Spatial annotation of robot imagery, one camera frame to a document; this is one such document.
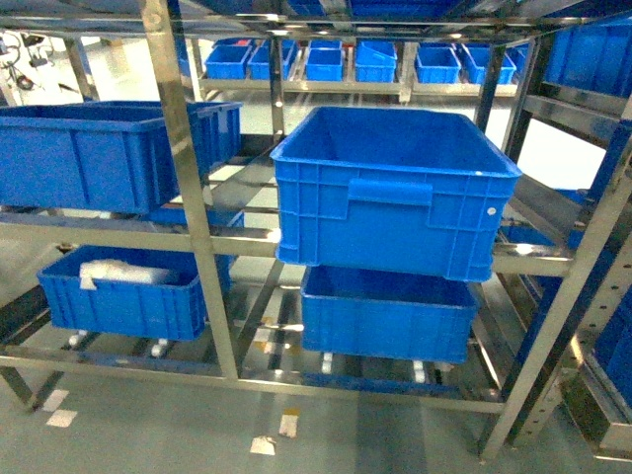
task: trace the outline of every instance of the white label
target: white label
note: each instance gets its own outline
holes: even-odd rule
[[[45,412],[52,413],[59,408],[63,399],[68,396],[68,390],[53,390],[46,401],[43,402],[41,409]]]
[[[70,410],[57,410],[52,414],[52,417],[46,422],[50,427],[68,428],[72,421],[77,416],[77,412],[71,412]]]

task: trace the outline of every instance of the vertical metal post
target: vertical metal post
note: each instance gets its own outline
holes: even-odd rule
[[[177,16],[179,12],[170,11],[167,0],[138,0],[138,3],[158,82],[169,143],[219,364],[225,377],[237,378],[237,366],[201,193],[185,89],[178,68],[170,14]]]
[[[503,393],[507,397],[505,409],[497,421],[488,421],[481,437],[483,459],[495,457],[503,446],[527,398],[533,395],[536,381],[541,377],[553,348],[558,344],[566,348],[566,344],[559,342],[560,334],[577,307],[578,296],[585,290],[599,253],[632,194],[631,158],[632,138],[622,153],[617,169],[576,252],[569,274],[564,278],[524,364],[515,362],[507,378],[503,387]]]
[[[99,92],[97,92],[97,86],[95,85],[90,62],[88,61],[88,54],[83,42],[81,42],[81,38],[64,38],[63,43],[66,46],[66,53],[68,54],[72,72],[75,73],[77,78],[77,85],[83,97],[83,102],[99,101]]]
[[[485,71],[485,82],[478,95],[479,103],[474,111],[474,123],[483,133],[487,130],[487,123],[490,121],[490,113],[494,105],[496,86],[501,77],[501,68],[505,60],[505,47],[503,45],[492,48],[492,56]]]
[[[189,54],[189,69],[191,71],[191,80],[194,89],[194,98],[196,102],[203,101],[206,98],[206,93],[203,87],[199,84],[199,78],[201,77],[201,55],[199,53],[199,39],[187,39],[187,51]]]
[[[270,98],[273,105],[274,143],[285,136],[283,116],[283,41],[280,37],[270,39]]]
[[[522,79],[515,98],[515,104],[513,104],[505,140],[503,141],[503,151],[515,163],[517,163],[522,151],[522,145],[531,121],[531,113],[524,109],[524,102],[527,96],[537,94],[540,90],[554,39],[553,35],[539,37],[532,39],[529,45],[529,53],[522,72]]]
[[[411,102],[413,95],[413,84],[415,83],[415,57],[417,56],[416,42],[404,43],[404,54],[402,58],[402,77],[400,82],[402,89],[399,91],[399,102],[401,104],[408,104]]]

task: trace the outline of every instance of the small blue bin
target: small blue bin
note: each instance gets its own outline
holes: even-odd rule
[[[206,59],[209,79],[246,79],[250,46],[218,46]]]
[[[334,267],[301,286],[310,351],[462,363],[478,304],[466,283]]]
[[[491,276],[492,247],[520,171],[468,118],[317,108],[272,156],[280,260],[469,281]]]
[[[488,48],[475,47],[463,48],[464,64],[470,76],[472,84],[483,84],[485,82],[485,72],[490,62],[491,51]],[[514,79],[515,64],[505,54],[503,65],[501,66],[501,75],[498,79],[499,84],[511,84]]]
[[[97,104],[0,109],[1,203],[147,213],[178,195],[162,110]],[[239,107],[189,106],[202,174],[236,142]]]
[[[305,74],[309,81],[342,81],[343,51],[341,49],[311,49]]]
[[[81,289],[81,264],[104,259],[173,270],[179,280],[154,285],[95,279],[97,289]],[[172,341],[193,340],[204,329],[206,308],[191,253],[86,246],[43,269],[38,278],[58,328]]]
[[[461,63],[450,47],[423,47],[417,51],[417,77],[426,84],[459,82]]]
[[[355,51],[355,79],[359,82],[393,82],[397,52],[392,42],[361,41]]]
[[[148,108],[161,110],[157,101],[93,101],[81,107]],[[201,102],[187,104],[191,134],[196,147],[200,176],[226,163],[241,151],[239,102]]]
[[[343,42],[339,39],[313,39],[309,42],[309,49],[342,49]]]
[[[257,48],[253,57],[248,61],[251,79],[270,79],[270,49],[269,44],[262,44]],[[283,41],[283,79],[289,77],[289,70],[296,58],[296,41],[286,39]]]
[[[627,98],[632,93],[632,24],[599,25],[559,32],[546,80]]]

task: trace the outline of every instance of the gray floor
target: gray floor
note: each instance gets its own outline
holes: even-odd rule
[[[146,46],[132,41],[126,60],[108,50],[91,53],[102,99],[156,99]],[[56,61],[60,80],[72,83],[63,60]],[[37,91],[29,102],[49,102]],[[76,100],[63,93],[59,102]],[[226,94],[240,100],[243,129],[267,132],[266,94]],[[367,97],[297,95],[288,98],[286,120],[294,127],[315,105],[392,104]],[[502,102],[492,115],[489,135],[502,141],[509,116]],[[471,104],[445,100],[416,102],[412,107],[461,111],[472,115]],[[560,188],[590,184],[602,152],[538,124],[531,131],[521,163],[524,171]],[[257,202],[271,202],[260,195]],[[272,220],[248,216],[250,226],[274,226]],[[49,247],[27,248],[5,243],[0,262],[3,300],[33,281],[33,271],[54,258]],[[38,255],[25,261],[21,255]],[[236,279],[259,279],[260,264],[240,259]],[[9,287],[9,276],[19,271],[20,284]],[[286,269],[296,282],[300,269]],[[45,328],[29,343],[58,347],[68,333]],[[106,339],[100,351],[125,344]],[[45,374],[29,372],[37,385]],[[60,408],[78,412],[69,428],[45,423],[50,414],[27,414],[9,389],[0,383],[0,473],[632,473],[632,465],[592,459],[587,446],[563,410],[545,427],[537,443],[521,450],[506,447],[493,463],[480,465],[476,439],[484,417],[428,410],[419,406],[374,405],[357,401],[289,397],[233,390],[172,386],[89,376],[66,375],[58,388],[69,390]],[[277,436],[284,409],[300,409],[297,439]],[[276,437],[276,456],[251,454],[254,436]]]

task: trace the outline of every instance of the crate handle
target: crate handle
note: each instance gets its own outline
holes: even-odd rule
[[[349,182],[349,199],[389,204],[431,205],[433,185],[355,178]]]

